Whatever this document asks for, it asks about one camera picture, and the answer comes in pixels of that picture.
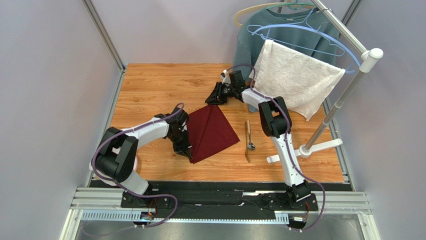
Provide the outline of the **dark red cloth napkin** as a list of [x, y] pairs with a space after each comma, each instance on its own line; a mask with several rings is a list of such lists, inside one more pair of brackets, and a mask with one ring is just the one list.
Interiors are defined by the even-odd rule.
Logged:
[[196, 164], [235, 144], [240, 139], [217, 105], [206, 105], [189, 114], [187, 124], [192, 158]]

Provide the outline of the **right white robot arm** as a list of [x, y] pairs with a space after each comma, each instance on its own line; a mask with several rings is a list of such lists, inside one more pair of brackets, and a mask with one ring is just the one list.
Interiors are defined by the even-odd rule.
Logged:
[[284, 172], [285, 204], [292, 209], [304, 206], [311, 196], [305, 175], [300, 170], [293, 148], [292, 121], [284, 99], [261, 93], [252, 85], [246, 85], [240, 70], [221, 73], [222, 81], [215, 84], [214, 90], [205, 100], [208, 105], [224, 105], [229, 98], [235, 98], [248, 105], [257, 105], [260, 123], [264, 134], [270, 137], [278, 154]]

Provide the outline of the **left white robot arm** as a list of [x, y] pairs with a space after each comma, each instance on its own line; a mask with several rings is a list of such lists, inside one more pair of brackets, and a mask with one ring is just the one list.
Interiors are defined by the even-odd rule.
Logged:
[[143, 206], [153, 202], [159, 196], [146, 195], [150, 185], [134, 169], [137, 152], [154, 140], [169, 139], [176, 154], [191, 160], [192, 145], [187, 130], [189, 115], [184, 106], [184, 103], [178, 103], [171, 113], [157, 114], [134, 127], [108, 128], [90, 162], [93, 173], [122, 188], [127, 199], [137, 199]]

